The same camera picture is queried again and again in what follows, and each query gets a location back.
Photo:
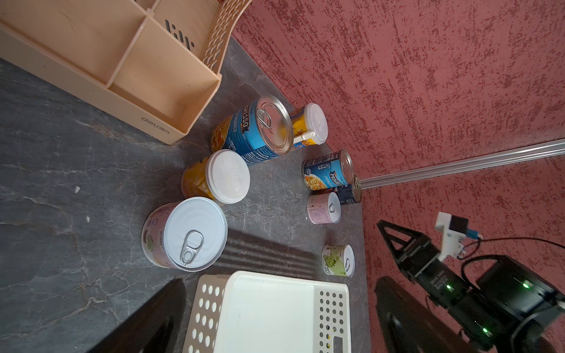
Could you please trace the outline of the dark chopped tomatoes can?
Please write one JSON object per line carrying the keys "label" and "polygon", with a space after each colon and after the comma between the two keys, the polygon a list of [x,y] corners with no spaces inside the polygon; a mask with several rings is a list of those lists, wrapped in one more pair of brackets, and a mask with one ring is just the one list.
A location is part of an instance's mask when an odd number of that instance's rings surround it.
{"label": "dark chopped tomatoes can", "polygon": [[362,201],[362,188],[357,175],[354,176],[351,185],[339,186],[325,191],[325,193],[329,192],[334,192],[338,196],[341,205],[359,204]]}

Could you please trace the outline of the tall yellow can white lid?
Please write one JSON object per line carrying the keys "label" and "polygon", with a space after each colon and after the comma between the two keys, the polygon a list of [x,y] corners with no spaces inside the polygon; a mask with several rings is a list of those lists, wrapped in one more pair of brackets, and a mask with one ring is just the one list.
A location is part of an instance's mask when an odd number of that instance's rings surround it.
{"label": "tall yellow can white lid", "polygon": [[322,145],[328,139],[328,122],[322,108],[316,103],[308,103],[290,113],[294,129],[293,150],[307,146]]}

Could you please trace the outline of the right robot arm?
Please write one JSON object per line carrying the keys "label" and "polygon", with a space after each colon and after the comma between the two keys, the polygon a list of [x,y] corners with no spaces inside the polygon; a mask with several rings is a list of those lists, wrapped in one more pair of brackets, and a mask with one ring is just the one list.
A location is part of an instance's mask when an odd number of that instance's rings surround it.
{"label": "right robot arm", "polygon": [[543,334],[562,313],[564,295],[515,259],[487,254],[465,260],[456,274],[421,232],[381,220],[378,229],[400,272],[486,352],[542,352]]}

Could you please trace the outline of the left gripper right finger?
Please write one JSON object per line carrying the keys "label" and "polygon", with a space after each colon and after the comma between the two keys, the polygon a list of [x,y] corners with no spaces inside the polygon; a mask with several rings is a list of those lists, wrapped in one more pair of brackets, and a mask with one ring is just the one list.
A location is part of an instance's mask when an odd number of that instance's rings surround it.
{"label": "left gripper right finger", "polygon": [[390,277],[375,286],[381,332],[389,352],[475,352]]}

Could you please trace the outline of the blue Progresso noodle soup can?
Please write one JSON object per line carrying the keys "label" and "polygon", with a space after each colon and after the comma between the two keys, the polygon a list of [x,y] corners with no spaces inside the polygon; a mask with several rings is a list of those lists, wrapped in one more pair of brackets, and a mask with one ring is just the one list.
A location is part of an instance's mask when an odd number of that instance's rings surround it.
{"label": "blue Progresso noodle soup can", "polygon": [[302,165],[302,173],[303,181],[311,191],[351,185],[355,179],[353,162],[345,149],[306,160]]}

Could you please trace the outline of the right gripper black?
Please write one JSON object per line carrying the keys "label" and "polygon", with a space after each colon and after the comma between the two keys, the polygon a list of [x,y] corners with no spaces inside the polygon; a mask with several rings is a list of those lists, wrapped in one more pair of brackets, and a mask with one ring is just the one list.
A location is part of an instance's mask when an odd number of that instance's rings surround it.
{"label": "right gripper black", "polygon": [[408,262],[411,280],[417,282],[445,309],[466,295],[469,285],[439,260],[440,251],[421,232],[381,220],[378,229],[397,265]]}

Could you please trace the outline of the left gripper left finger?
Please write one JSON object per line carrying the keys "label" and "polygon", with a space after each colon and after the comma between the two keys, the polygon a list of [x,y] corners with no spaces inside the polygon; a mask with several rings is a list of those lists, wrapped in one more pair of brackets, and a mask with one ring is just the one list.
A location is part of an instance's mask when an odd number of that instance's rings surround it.
{"label": "left gripper left finger", "polygon": [[173,352],[185,303],[185,285],[173,279],[90,351]]}

